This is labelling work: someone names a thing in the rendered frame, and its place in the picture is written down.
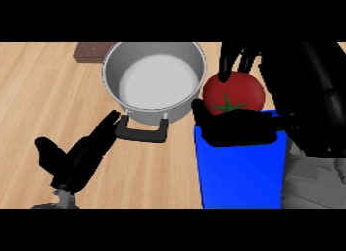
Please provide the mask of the blue tray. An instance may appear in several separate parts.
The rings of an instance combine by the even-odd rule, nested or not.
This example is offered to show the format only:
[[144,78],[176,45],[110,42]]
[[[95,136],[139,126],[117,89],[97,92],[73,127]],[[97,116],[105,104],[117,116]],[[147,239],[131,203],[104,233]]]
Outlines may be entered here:
[[289,136],[272,144],[212,147],[194,128],[196,160],[204,209],[280,209]]

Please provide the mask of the dark brown block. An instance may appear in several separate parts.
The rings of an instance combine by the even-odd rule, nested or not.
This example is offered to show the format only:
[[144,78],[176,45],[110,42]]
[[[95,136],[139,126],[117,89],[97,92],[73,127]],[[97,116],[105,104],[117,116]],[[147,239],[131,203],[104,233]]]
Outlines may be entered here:
[[101,63],[113,45],[113,42],[80,42],[73,58],[79,63]]

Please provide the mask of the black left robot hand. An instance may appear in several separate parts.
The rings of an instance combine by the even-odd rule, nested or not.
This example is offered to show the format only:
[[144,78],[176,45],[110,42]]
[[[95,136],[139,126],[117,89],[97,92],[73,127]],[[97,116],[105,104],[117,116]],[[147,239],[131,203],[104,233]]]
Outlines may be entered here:
[[52,174],[52,188],[74,194],[86,187],[116,140],[119,116],[120,113],[113,110],[94,132],[77,141],[68,152],[64,152],[49,138],[39,137],[34,140],[39,165]]

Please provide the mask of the red tomato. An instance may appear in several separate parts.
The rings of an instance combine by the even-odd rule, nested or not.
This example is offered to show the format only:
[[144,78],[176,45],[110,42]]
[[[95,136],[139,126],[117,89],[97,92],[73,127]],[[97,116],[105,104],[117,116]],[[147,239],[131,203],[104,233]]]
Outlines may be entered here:
[[265,103],[265,91],[256,78],[241,72],[231,72],[227,82],[213,75],[203,87],[203,101],[212,115],[237,109],[261,111]]

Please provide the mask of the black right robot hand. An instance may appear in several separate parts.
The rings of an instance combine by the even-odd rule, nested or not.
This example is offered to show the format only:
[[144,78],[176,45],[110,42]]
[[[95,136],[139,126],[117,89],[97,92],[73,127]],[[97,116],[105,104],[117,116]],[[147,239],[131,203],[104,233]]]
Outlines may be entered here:
[[346,54],[335,42],[222,43],[219,83],[231,70],[259,68],[277,116],[237,109],[221,115],[191,103],[202,137],[213,147],[270,144],[277,132],[309,157],[346,158]]

